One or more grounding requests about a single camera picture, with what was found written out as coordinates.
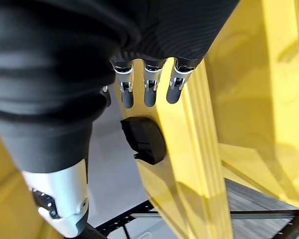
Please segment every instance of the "yellow surface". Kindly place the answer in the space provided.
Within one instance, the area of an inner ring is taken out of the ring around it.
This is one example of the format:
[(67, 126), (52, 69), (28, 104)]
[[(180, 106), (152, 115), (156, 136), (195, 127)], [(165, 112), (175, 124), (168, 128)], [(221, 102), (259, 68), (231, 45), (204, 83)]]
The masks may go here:
[(225, 176), (299, 207), (299, 0), (242, 0), (206, 69)]
[(0, 142), (0, 239), (60, 239), (39, 216), (21, 174)]
[(124, 117), (148, 116), (160, 126), (167, 157), (151, 166), (138, 161), (150, 200), (179, 238), (230, 239), (232, 228), (203, 63), (175, 105), (166, 101), (173, 60), (165, 64), (157, 104), (144, 106), (143, 64), (135, 61), (132, 109)]

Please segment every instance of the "black metal frame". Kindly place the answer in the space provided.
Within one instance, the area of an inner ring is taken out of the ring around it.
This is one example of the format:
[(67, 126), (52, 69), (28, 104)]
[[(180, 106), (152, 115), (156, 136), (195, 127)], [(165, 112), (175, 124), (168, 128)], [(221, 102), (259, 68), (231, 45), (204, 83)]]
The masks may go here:
[(129, 232), (126, 228), (126, 224), (136, 219), (135, 217), (132, 217), (131, 214), (134, 213), (148, 213), (150, 210), (152, 210), (154, 207), (150, 203), (150, 201), (145, 201), (141, 204), (138, 204), (137, 206), (131, 208), (130, 210), (118, 215), (117, 217), (99, 225), (96, 227), (96, 230), (98, 230), (101, 234), (104, 236), (108, 236), (112, 231), (123, 227), (125, 236), (127, 239), (130, 239)]
[[(107, 237), (112, 231), (123, 227), (126, 238), (130, 235), (126, 224), (136, 218), (159, 218), (159, 213), (151, 211), (153, 205), (145, 201), (136, 207), (118, 215), (117, 217), (96, 227), (101, 234)], [(272, 239), (296, 239), (299, 236), (299, 210), (275, 210), (275, 211), (231, 211), (231, 219), (291, 219)]]

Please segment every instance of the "yellow wooden beam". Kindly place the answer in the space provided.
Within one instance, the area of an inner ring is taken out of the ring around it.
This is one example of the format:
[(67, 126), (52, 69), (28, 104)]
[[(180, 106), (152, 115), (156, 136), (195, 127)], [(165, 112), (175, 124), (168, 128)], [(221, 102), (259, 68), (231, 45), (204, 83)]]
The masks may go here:
[(170, 105), (166, 92), (173, 60), (162, 72), (153, 108), (144, 105), (143, 64), (135, 61), (132, 109), (124, 117), (147, 116), (160, 126), (167, 156), (157, 165), (138, 161), (150, 200), (179, 238), (232, 238), (218, 143), (204, 64), (201, 63)]

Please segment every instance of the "black fingertip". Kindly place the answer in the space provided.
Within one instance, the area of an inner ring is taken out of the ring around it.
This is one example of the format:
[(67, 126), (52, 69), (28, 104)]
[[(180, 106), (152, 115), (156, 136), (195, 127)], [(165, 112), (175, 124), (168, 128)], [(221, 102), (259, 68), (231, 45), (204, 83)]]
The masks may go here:
[(153, 107), (156, 102), (156, 91), (154, 91), (154, 88), (150, 87), (148, 89), (145, 89), (144, 92), (144, 103), (147, 107)]
[(110, 91), (107, 90), (106, 92), (104, 92), (103, 90), (101, 90), (101, 95), (106, 99), (106, 107), (109, 107), (112, 103)]
[(128, 89), (124, 90), (124, 93), (122, 93), (122, 103), (126, 109), (132, 108), (134, 104), (133, 92), (129, 92)]
[(167, 102), (175, 104), (179, 100), (180, 93), (179, 86), (175, 86), (174, 89), (169, 86), (166, 94)]

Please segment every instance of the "gray floor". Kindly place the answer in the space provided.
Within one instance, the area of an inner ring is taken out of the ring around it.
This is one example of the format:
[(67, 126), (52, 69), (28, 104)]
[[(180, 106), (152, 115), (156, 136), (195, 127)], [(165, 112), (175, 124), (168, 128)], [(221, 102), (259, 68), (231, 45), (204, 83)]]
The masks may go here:
[[(231, 211), (288, 210), (295, 207), (226, 180)], [(289, 219), (232, 220), (235, 239), (271, 239)]]

